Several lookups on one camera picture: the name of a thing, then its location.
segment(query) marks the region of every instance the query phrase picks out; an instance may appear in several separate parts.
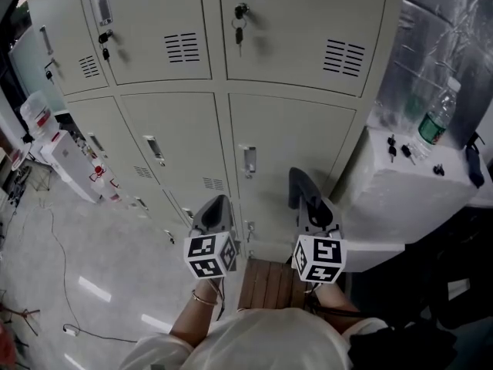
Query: key ring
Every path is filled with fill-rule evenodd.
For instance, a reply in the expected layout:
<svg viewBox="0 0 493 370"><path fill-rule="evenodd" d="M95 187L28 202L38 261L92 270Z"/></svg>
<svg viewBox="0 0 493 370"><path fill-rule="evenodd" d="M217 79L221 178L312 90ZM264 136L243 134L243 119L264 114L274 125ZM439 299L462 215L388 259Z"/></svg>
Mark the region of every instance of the key ring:
<svg viewBox="0 0 493 370"><path fill-rule="evenodd" d="M248 25L247 20L246 20L245 18L241 18L241 19L238 19L238 20L243 20L243 27L242 27L242 26L235 27L235 25L234 25L234 21L235 21L235 20L236 20L236 18L233 18L233 19L231 20L231 27L232 27L233 29L239 29L239 28L244 29L244 28L246 28L246 26Z"/></svg>

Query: white t-shirt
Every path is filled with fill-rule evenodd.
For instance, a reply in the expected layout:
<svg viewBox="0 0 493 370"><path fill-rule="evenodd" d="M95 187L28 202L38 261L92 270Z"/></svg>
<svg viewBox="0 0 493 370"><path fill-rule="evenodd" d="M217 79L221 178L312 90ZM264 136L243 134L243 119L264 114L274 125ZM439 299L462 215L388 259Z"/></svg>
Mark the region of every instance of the white t-shirt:
<svg viewBox="0 0 493 370"><path fill-rule="evenodd" d="M171 335L143 338L120 370L343 370L351 367L349 337L386 327L369 318L341 336L297 308L241 311L212 326L195 349Z"/></svg>

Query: wooden bench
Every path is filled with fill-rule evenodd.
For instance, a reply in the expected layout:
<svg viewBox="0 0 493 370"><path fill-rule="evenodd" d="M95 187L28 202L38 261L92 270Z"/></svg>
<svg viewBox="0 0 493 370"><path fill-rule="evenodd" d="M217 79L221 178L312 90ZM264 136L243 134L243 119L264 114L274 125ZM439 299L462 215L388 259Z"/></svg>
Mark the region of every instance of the wooden bench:
<svg viewBox="0 0 493 370"><path fill-rule="evenodd" d="M249 259L238 308L302 308L307 283L290 264Z"/></svg>

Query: metal locker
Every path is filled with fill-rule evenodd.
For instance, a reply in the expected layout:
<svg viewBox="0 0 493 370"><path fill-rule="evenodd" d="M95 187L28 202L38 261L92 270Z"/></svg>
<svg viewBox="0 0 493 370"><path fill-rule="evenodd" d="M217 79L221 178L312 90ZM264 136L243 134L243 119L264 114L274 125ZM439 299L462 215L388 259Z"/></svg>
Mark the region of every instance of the metal locker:
<svg viewBox="0 0 493 370"><path fill-rule="evenodd" d="M230 195L212 93L123 96L143 153L184 214Z"/></svg>
<svg viewBox="0 0 493 370"><path fill-rule="evenodd" d="M385 0L221 1L229 79L361 96ZM248 12L238 19L242 3ZM244 27L241 53L238 27Z"/></svg>
<svg viewBox="0 0 493 370"><path fill-rule="evenodd" d="M40 49L64 95L108 86L80 0L28 0Z"/></svg>
<svg viewBox="0 0 493 370"><path fill-rule="evenodd" d="M188 237L190 226L176 212L163 190L125 179L119 180L119 184L133 198L132 205L140 208L163 230L165 239L178 240Z"/></svg>
<svg viewBox="0 0 493 370"><path fill-rule="evenodd" d="M70 115L91 147L119 180L157 186L112 97L67 103Z"/></svg>
<svg viewBox="0 0 493 370"><path fill-rule="evenodd" d="M321 187L354 111L267 96L230 95L236 172L245 237L291 241L296 214L287 207L288 173L298 167Z"/></svg>
<svg viewBox="0 0 493 370"><path fill-rule="evenodd" d="M210 79L202 0L92 4L99 32L112 31L105 47L116 83Z"/></svg>

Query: bottle cap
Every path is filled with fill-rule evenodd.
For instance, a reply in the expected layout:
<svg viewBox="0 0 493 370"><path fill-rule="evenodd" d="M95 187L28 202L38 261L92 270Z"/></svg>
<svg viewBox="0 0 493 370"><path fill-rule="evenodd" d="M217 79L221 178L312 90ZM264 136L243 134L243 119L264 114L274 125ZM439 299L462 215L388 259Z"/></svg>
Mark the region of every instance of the bottle cap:
<svg viewBox="0 0 493 370"><path fill-rule="evenodd" d="M459 93L459 90L461 90L461 83L457 81L454 77L448 78L447 86L456 93Z"/></svg>

